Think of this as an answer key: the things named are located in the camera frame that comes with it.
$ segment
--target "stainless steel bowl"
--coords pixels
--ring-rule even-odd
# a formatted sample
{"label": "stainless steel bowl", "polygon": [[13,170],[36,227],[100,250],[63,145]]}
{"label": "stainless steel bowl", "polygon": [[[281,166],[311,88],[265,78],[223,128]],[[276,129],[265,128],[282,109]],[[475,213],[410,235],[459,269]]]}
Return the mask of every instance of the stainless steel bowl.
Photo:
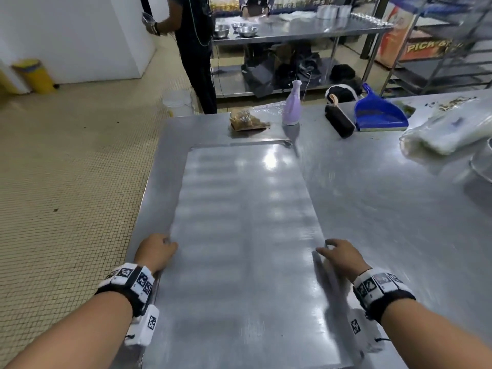
{"label": "stainless steel bowl", "polygon": [[488,182],[492,182],[492,139],[488,139],[485,145],[470,159],[473,171]]}
{"label": "stainless steel bowl", "polygon": [[229,24],[216,24],[216,29],[213,35],[216,39],[225,39],[229,34],[229,29]]}
{"label": "stainless steel bowl", "polygon": [[242,37],[255,37],[258,32],[258,27],[243,26],[237,29],[237,32]]}
{"label": "stainless steel bowl", "polygon": [[234,22],[234,23],[231,23],[231,27],[234,30],[234,32],[236,32],[236,30],[238,28],[244,27],[245,25],[246,25],[246,23],[242,23],[242,22]]}

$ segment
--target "bucket lid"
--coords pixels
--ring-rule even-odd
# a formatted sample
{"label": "bucket lid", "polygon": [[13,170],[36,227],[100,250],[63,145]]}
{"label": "bucket lid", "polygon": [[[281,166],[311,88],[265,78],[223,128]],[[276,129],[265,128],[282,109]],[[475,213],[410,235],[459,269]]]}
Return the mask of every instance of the bucket lid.
{"label": "bucket lid", "polygon": [[168,90],[162,96],[162,103],[169,107],[180,107],[191,104],[191,95],[187,90]]}

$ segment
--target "bottle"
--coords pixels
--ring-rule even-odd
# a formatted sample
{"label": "bottle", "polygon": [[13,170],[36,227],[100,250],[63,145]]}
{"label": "bottle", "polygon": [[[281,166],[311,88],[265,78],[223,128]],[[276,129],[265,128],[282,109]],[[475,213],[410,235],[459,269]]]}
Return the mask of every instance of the bottle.
{"label": "bottle", "polygon": [[292,91],[287,97],[282,114],[282,122],[286,125],[295,125],[301,118],[301,84],[300,80],[292,82]]}

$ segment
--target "stainless steel table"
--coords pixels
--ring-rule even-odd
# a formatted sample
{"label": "stainless steel table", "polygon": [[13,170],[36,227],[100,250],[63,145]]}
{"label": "stainless steel table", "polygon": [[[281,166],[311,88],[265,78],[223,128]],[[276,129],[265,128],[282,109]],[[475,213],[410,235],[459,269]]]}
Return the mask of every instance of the stainless steel table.
{"label": "stainless steel table", "polygon": [[[463,94],[473,95],[492,97],[492,90]],[[456,97],[446,93],[399,100],[417,107],[410,118],[416,126],[431,112],[427,103]],[[350,116],[353,106],[341,105]],[[492,342],[492,184],[468,165],[478,145],[449,157],[424,150],[405,156],[398,131],[355,133],[342,140],[325,119],[323,105],[304,106],[300,125],[293,127],[282,126],[273,112],[271,129],[248,136],[231,133],[228,118],[217,114],[165,121],[127,261],[144,237],[169,230],[192,146],[289,138],[325,237],[349,239],[369,264],[403,278],[428,308]],[[157,299],[164,297],[157,294]],[[114,365],[132,366],[139,354],[121,349]],[[402,365],[394,349],[366,358],[361,367]],[[157,368],[153,363],[144,358],[144,369]]]}
{"label": "stainless steel table", "polygon": [[[237,18],[222,18],[218,24],[231,24]],[[214,45],[244,45],[257,43],[280,43],[295,40],[312,40],[317,38],[335,37],[335,42],[330,58],[322,60],[319,67],[322,79],[318,83],[310,83],[310,89],[328,88],[333,83],[329,80],[329,74],[333,65],[338,62],[335,60],[335,52],[338,46],[339,37],[356,36],[363,34],[378,34],[378,39],[373,49],[373,53],[367,63],[366,70],[362,76],[362,81],[366,81],[372,64],[385,32],[393,28],[392,24],[372,18],[366,15],[352,13],[349,18],[338,19],[295,19],[290,22],[281,20],[278,16],[260,18],[260,22],[255,24],[258,33],[255,37],[243,38],[234,33],[232,27],[229,35],[225,39],[215,39]],[[212,74],[213,83],[216,89],[217,98],[252,96],[253,92],[244,81],[240,65],[218,67]],[[290,88],[274,88],[273,93],[290,92]]]}

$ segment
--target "black shirt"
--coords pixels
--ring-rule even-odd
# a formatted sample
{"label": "black shirt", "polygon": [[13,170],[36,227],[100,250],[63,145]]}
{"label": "black shirt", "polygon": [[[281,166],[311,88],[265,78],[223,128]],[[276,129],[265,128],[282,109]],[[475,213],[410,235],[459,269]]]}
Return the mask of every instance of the black shirt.
{"label": "black shirt", "polygon": [[203,6],[207,3],[207,0],[173,1],[183,8],[181,28],[175,32],[180,53],[208,56],[212,50],[212,45],[210,37],[203,36],[204,26],[202,18]]}

